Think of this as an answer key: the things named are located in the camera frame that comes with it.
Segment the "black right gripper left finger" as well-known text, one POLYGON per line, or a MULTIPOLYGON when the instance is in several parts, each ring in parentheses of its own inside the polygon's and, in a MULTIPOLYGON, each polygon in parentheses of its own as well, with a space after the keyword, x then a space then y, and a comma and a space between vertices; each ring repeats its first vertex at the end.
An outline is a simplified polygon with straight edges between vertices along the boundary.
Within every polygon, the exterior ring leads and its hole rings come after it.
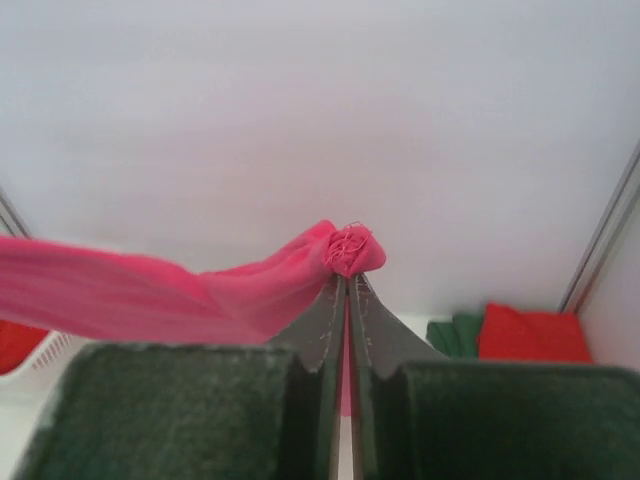
POLYGON ((346 281, 334 275, 312 305, 271 340, 294 352, 277 479, 337 477, 345 311, 346 281))

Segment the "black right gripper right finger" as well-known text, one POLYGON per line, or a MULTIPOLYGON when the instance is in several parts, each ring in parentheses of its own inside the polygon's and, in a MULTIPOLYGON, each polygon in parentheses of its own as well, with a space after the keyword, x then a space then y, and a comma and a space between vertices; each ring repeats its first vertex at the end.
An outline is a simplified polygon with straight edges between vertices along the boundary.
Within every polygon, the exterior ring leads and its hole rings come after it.
POLYGON ((415 479, 408 362, 445 358, 381 302, 365 275, 348 281, 352 445, 356 479, 415 479))

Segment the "pink t shirt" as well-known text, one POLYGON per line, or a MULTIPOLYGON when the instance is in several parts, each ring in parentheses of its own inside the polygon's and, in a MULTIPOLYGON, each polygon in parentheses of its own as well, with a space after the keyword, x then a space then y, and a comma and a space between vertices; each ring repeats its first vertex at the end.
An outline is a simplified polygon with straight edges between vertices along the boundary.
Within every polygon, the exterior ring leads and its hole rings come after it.
POLYGON ((260 344, 332 276, 385 260, 366 227, 327 220, 266 259, 202 273, 155 257, 3 237, 1 321, 107 341, 260 344))

